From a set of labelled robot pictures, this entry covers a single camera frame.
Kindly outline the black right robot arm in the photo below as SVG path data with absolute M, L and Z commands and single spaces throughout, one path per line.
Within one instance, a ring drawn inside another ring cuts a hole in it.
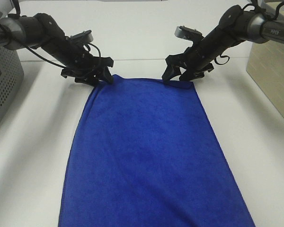
M 177 27 L 175 36 L 193 44 L 183 53 L 166 58 L 167 68 L 162 80 L 167 82 L 179 77 L 181 81 L 192 81 L 203 78 L 205 72 L 214 69 L 212 62 L 217 61 L 217 57 L 224 58 L 225 50 L 244 41 L 263 44 L 272 40 L 284 44 L 284 20 L 277 19 L 284 1 L 277 5 L 275 14 L 267 13 L 255 2 L 251 5 L 254 9 L 250 11 L 240 5 L 230 7 L 207 36 L 195 29 Z

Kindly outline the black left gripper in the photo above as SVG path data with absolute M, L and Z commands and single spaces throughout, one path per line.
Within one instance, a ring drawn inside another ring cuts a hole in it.
M 61 76 L 75 78 L 75 83 L 96 87 L 99 81 L 113 84 L 113 76 L 109 68 L 114 61 L 110 57 L 95 57 L 92 54 L 66 54 L 60 55 L 60 63 L 65 65 Z

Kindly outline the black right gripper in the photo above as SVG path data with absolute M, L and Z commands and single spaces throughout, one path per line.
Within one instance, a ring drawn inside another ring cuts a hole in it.
M 214 67 L 214 49 L 205 47 L 188 47 L 183 53 L 169 55 L 166 58 L 167 68 L 162 80 L 167 82 L 179 76 L 179 81 L 192 81 L 204 77 Z

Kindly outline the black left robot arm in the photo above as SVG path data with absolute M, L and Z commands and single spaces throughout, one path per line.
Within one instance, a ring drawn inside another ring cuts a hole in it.
M 66 36 L 48 14 L 33 17 L 9 15 L 0 19 L 0 47 L 8 50 L 27 49 L 31 53 L 41 48 L 58 61 L 61 76 L 72 77 L 76 83 L 95 87 L 100 81 L 114 82 L 109 68 L 114 65 L 110 57 L 90 53 L 93 37 L 87 30 Z

